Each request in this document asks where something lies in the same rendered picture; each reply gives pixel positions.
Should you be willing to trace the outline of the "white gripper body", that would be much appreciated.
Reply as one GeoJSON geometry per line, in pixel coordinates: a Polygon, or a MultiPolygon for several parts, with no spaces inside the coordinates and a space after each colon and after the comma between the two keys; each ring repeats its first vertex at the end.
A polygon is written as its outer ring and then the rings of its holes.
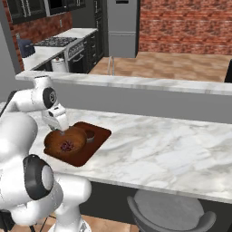
{"type": "Polygon", "coordinates": [[[43,121],[50,127],[59,131],[66,131],[69,129],[69,122],[66,114],[58,116],[50,116],[48,112],[42,113],[43,121]]]}

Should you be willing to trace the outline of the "brown wooden bowl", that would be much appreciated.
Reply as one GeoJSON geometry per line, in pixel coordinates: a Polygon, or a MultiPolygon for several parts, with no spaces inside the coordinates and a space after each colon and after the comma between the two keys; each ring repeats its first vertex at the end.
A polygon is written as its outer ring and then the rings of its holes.
{"type": "Polygon", "coordinates": [[[64,135],[59,130],[50,132],[44,139],[44,153],[51,156],[70,155],[79,152],[86,144],[87,138],[84,130],[77,127],[70,127],[64,135]],[[71,141],[74,149],[71,151],[62,151],[61,146],[65,141],[71,141]]]}

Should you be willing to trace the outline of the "dark red cake piece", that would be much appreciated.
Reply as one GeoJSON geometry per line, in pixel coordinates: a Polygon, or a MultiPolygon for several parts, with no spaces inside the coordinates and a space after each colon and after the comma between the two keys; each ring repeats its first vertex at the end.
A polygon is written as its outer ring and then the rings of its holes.
{"type": "Polygon", "coordinates": [[[62,146],[61,146],[61,150],[62,151],[71,151],[74,149],[74,145],[71,141],[65,141],[62,146]]]}

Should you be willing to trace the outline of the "brown cupcake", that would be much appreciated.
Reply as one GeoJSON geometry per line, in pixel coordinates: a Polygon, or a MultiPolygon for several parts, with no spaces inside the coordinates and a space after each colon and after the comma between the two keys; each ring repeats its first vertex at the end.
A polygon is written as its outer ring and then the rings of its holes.
{"type": "Polygon", "coordinates": [[[93,142],[94,141],[94,137],[95,137],[95,133],[93,130],[86,130],[86,138],[88,142],[93,142]]]}

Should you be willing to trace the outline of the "dark brown wooden tray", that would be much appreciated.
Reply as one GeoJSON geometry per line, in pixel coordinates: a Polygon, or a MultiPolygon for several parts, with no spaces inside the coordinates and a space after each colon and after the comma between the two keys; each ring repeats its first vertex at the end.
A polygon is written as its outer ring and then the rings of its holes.
{"type": "Polygon", "coordinates": [[[93,142],[86,142],[85,146],[77,153],[62,156],[51,156],[63,162],[73,165],[74,167],[83,166],[100,146],[111,136],[111,131],[92,125],[87,122],[79,121],[73,124],[74,127],[84,130],[94,131],[95,137],[93,142]]]}

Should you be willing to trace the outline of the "white pot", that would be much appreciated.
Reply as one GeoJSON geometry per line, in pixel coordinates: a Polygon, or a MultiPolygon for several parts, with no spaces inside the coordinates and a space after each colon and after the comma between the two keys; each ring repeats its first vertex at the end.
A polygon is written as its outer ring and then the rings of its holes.
{"type": "Polygon", "coordinates": [[[56,57],[52,59],[51,64],[54,72],[67,73],[67,68],[63,58],[56,57]]]}

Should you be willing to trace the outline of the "black oven with hob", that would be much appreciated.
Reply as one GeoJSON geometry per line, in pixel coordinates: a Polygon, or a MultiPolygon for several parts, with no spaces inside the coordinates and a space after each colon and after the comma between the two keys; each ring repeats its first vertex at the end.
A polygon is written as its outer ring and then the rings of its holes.
{"type": "Polygon", "coordinates": [[[64,47],[63,54],[56,55],[54,58],[60,57],[64,59],[68,73],[87,72],[87,60],[83,39],[54,36],[36,43],[35,46],[64,47]]]}

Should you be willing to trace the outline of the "silver sink tap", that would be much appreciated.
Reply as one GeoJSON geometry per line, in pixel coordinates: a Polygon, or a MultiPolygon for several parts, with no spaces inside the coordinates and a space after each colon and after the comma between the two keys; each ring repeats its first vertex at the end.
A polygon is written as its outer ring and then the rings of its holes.
{"type": "Polygon", "coordinates": [[[110,56],[107,66],[107,73],[114,75],[115,74],[115,64],[114,64],[114,57],[110,56]]]}

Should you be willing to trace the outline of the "black base cupboards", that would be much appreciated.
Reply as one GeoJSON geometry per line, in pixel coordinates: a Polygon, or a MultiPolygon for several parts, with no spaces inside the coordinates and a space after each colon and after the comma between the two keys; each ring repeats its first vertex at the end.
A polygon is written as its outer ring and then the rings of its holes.
{"type": "Polygon", "coordinates": [[[96,66],[103,57],[103,36],[99,31],[95,31],[87,36],[87,58],[89,72],[96,66]]]}

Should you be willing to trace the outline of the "black tall cupboard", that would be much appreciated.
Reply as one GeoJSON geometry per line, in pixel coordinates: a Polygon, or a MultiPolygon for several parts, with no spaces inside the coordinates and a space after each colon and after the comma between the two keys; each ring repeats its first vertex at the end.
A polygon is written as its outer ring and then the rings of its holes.
{"type": "Polygon", "coordinates": [[[103,0],[93,0],[93,13],[95,27],[97,28],[96,42],[98,59],[100,60],[104,56],[105,45],[105,22],[103,13],[103,0]]]}

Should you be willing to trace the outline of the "grey fridge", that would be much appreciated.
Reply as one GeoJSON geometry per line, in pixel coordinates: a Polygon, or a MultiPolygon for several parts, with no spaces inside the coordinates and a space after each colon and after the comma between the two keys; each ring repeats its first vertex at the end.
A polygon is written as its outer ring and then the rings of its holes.
{"type": "Polygon", "coordinates": [[[109,56],[135,58],[139,49],[140,0],[107,0],[109,56]]]}

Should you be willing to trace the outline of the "grey bar stool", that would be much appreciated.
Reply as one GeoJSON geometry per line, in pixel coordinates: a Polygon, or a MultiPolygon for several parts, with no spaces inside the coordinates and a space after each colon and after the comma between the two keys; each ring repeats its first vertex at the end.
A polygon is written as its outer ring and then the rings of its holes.
{"type": "Polygon", "coordinates": [[[140,232],[208,232],[217,219],[196,198],[140,189],[127,201],[140,232]]]}

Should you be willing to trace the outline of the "black object at edge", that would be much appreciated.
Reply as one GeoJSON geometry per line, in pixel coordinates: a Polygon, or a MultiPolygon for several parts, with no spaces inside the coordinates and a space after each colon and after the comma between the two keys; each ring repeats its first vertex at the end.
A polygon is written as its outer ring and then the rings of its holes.
{"type": "Polygon", "coordinates": [[[224,82],[232,83],[232,59],[230,60],[227,68],[227,74],[224,82]]]}

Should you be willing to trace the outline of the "black wall cupboards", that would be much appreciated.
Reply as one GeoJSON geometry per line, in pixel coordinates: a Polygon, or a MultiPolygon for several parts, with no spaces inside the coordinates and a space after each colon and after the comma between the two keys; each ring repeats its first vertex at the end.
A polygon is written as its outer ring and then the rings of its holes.
{"type": "Polygon", "coordinates": [[[85,0],[6,0],[13,24],[85,7],[85,0]]]}

